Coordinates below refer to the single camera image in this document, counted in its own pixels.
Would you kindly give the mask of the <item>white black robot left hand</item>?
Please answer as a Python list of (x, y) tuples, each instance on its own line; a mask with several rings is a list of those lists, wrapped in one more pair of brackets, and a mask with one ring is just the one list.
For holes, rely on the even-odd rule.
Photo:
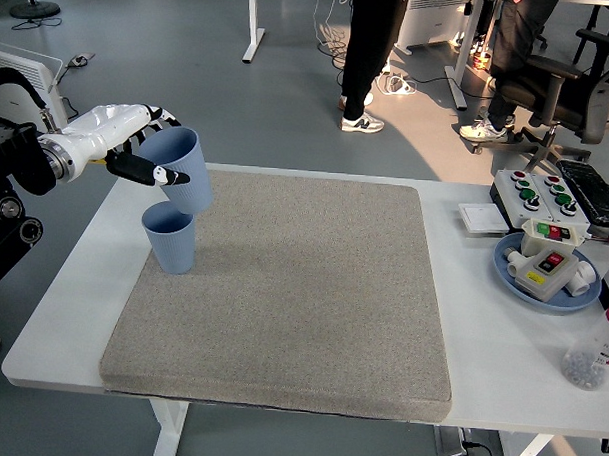
[(145, 130), (159, 132), (163, 125), (179, 126), (168, 111), (150, 105), (98, 106), (71, 122), (53, 139), (48, 150), (57, 154), (61, 183), (75, 180), (88, 163), (103, 160), (120, 178), (147, 186), (188, 184), (190, 176), (135, 155), (125, 145), (131, 138), (145, 139)]

